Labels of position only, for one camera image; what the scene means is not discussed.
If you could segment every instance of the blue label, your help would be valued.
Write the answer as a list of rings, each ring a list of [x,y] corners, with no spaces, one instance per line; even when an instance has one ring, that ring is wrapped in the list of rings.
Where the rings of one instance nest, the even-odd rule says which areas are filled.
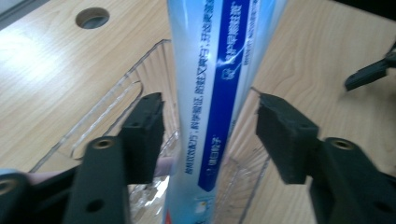
[[[198,185],[211,191],[232,122],[244,54],[249,1],[223,1],[216,74]]]

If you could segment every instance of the wooden table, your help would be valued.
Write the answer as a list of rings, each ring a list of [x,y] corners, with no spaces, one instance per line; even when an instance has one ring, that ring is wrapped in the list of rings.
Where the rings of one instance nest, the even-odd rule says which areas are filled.
[[[77,14],[110,20],[84,30]],[[345,92],[381,59],[396,24],[324,0],[290,0],[254,86],[285,98],[320,138],[360,145],[396,175],[396,73]],[[0,167],[29,171],[155,43],[170,38],[166,1],[52,0],[0,32]],[[247,223],[315,223],[306,186],[284,186],[271,163]]]

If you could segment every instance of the brass screw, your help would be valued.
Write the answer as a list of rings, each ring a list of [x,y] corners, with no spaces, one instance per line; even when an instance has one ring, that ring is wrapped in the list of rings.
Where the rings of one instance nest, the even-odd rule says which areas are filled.
[[[351,150],[354,148],[352,144],[344,140],[332,140],[332,145],[343,150]]]
[[[17,187],[17,184],[18,181],[15,179],[0,180],[0,195],[9,193]]]
[[[114,141],[111,139],[102,139],[93,143],[93,148],[105,149],[114,145]]]

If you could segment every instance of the plastic tube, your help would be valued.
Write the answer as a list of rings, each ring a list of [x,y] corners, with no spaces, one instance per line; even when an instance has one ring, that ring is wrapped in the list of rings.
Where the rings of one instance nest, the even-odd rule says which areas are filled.
[[[285,5],[168,0],[182,147],[164,223],[210,223],[224,149]]]

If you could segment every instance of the clear plastic tray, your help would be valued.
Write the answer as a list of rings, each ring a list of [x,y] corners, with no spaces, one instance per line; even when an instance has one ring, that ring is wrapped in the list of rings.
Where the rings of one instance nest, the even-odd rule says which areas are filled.
[[[116,135],[138,100],[149,93],[163,94],[165,134],[161,157],[178,148],[178,110],[175,67],[170,40],[157,43],[51,149],[32,170],[62,170],[80,163],[85,145],[103,135]],[[234,128],[219,174],[214,223],[242,223],[261,183],[269,157],[255,135],[258,94],[251,91]],[[133,222],[161,223],[168,176],[150,185],[130,186]]]

